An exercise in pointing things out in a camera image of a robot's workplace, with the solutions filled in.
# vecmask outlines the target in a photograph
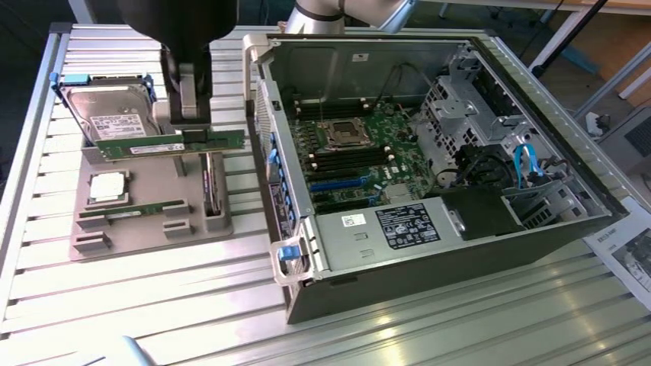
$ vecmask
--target hard drive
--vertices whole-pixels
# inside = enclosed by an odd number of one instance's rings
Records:
[[[129,139],[161,135],[153,119],[157,100],[150,75],[51,76],[53,87],[71,109],[87,140]]]

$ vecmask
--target motherboard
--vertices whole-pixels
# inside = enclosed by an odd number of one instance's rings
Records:
[[[295,120],[294,142],[318,214],[422,198],[434,184],[410,118],[379,102],[365,117]]]

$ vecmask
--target power supply label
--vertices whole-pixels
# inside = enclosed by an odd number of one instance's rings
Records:
[[[423,204],[378,210],[375,214],[393,249],[403,249],[441,240]]]

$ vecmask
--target green ram module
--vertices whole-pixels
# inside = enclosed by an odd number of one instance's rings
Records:
[[[163,212],[163,207],[177,206],[185,204],[183,200],[159,202],[155,204],[139,204],[137,206],[107,208],[105,210],[94,210],[83,212],[79,217],[86,219],[95,216],[106,216],[107,219],[122,219],[126,217],[142,217],[147,215],[155,215]]]
[[[98,140],[98,148],[110,162],[153,156],[175,156],[243,149],[245,130],[209,131],[206,143],[185,141],[183,135],[161,135],[121,140]]]

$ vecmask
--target warning label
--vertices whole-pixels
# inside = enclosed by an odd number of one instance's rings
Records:
[[[143,121],[138,114],[121,114],[118,116],[94,116],[93,125],[101,140],[127,139],[147,136]]]
[[[418,246],[441,240],[423,204],[375,211],[385,237],[393,249]]]

